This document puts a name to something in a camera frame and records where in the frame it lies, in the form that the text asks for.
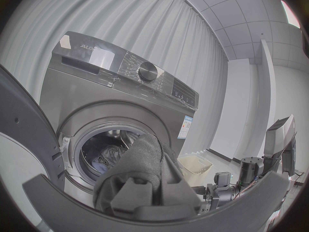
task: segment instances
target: washing machine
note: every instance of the washing machine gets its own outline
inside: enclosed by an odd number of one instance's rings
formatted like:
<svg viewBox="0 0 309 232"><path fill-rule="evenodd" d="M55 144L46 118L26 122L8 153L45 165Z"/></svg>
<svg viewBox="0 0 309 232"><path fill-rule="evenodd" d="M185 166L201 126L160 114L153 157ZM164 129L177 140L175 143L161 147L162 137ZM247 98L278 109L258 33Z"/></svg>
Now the washing machine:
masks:
<svg viewBox="0 0 309 232"><path fill-rule="evenodd" d="M66 193L92 206L101 175L90 163L95 151L108 144L128 149L139 135L151 133L179 155L198 97L132 52L67 32L52 51L41 91L40 107L60 145L42 156L52 166L45 169L59 186L65 182Z"/></svg>

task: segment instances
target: control knob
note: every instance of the control knob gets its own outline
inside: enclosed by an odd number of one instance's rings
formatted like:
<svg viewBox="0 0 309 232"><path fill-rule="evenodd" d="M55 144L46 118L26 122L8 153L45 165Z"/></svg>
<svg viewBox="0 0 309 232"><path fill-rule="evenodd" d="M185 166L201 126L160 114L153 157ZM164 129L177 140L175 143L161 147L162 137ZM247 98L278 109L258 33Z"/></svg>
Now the control knob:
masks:
<svg viewBox="0 0 309 232"><path fill-rule="evenodd" d="M152 63L144 62L138 69L138 75L144 81L150 82L158 76L158 70Z"/></svg>

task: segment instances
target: aux logo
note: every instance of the aux logo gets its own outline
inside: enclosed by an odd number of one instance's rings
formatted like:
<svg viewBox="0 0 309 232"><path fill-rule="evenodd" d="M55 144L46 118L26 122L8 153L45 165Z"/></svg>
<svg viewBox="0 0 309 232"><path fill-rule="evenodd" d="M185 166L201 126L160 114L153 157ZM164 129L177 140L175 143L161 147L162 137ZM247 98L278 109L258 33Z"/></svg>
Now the aux logo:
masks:
<svg viewBox="0 0 309 232"><path fill-rule="evenodd" d="M85 48L85 49L88 49L88 50L91 50L91 51L93 51L94 49L93 49L93 47L91 47L91 46L87 46L87 45L81 45L80 47L83 47L83 48Z"/></svg>

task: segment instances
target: white curtain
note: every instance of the white curtain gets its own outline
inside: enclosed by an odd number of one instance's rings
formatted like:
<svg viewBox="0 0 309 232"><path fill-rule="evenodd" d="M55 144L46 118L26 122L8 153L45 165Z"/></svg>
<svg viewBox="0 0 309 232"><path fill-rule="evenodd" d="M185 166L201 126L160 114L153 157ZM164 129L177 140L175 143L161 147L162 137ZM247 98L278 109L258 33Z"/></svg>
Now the white curtain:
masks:
<svg viewBox="0 0 309 232"><path fill-rule="evenodd" d="M224 102L227 59L184 0L23 0L1 34L0 63L37 102L52 49L66 31L123 47L199 92L183 150L209 148Z"/></svg>

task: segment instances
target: laundry basket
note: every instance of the laundry basket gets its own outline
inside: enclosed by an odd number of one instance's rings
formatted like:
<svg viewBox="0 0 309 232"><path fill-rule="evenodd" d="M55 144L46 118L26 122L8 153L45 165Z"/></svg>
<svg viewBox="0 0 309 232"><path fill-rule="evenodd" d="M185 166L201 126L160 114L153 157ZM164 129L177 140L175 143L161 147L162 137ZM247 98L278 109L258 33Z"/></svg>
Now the laundry basket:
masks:
<svg viewBox="0 0 309 232"><path fill-rule="evenodd" d="M187 154L178 158L184 179L189 186L197 187L204 184L205 177L213 164L197 154Z"/></svg>

